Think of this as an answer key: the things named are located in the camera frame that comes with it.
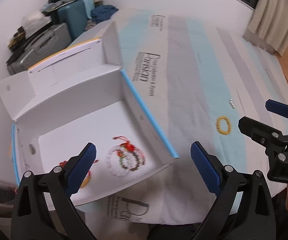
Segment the blue yellow cardboard box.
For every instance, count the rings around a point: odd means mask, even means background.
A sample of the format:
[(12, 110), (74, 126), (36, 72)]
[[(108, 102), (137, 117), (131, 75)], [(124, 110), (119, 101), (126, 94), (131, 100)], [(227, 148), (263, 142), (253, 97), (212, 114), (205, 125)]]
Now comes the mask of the blue yellow cardboard box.
[(99, 37), (0, 80), (12, 119), (14, 174), (50, 172), (96, 146), (90, 181), (75, 205), (104, 198), (165, 169), (178, 155), (122, 66), (115, 22)]

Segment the beige curtain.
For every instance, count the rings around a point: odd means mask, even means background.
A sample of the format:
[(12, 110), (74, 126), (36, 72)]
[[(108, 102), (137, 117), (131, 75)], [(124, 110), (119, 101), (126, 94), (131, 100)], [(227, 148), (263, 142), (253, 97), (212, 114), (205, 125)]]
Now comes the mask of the beige curtain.
[(288, 0), (258, 0), (243, 38), (282, 56), (288, 47)]

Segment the grey suitcase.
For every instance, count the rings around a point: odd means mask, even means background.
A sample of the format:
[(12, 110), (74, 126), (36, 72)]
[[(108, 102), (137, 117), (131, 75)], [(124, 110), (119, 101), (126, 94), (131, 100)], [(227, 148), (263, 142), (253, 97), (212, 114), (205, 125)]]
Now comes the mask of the grey suitcase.
[(66, 23), (53, 25), (38, 35), (33, 35), (17, 48), (7, 60), (10, 75), (28, 70), (41, 60), (65, 49), (71, 43)]

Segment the teal suitcase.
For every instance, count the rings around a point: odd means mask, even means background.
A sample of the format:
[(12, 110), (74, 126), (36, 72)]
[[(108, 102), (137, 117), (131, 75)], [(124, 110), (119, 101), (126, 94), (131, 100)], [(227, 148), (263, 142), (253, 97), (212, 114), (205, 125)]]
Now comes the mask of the teal suitcase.
[(84, 32), (94, 8), (93, 0), (75, 0), (57, 10), (59, 22), (66, 23), (72, 40)]

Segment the blue clothes pile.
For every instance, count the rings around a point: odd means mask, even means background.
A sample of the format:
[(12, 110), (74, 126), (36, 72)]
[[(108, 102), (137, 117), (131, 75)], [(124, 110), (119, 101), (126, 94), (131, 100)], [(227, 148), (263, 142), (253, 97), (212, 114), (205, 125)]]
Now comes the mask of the blue clothes pile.
[(91, 17), (92, 21), (96, 24), (101, 23), (103, 21), (107, 21), (111, 19), (111, 16), (118, 11), (117, 7), (113, 5), (101, 5), (92, 9)]

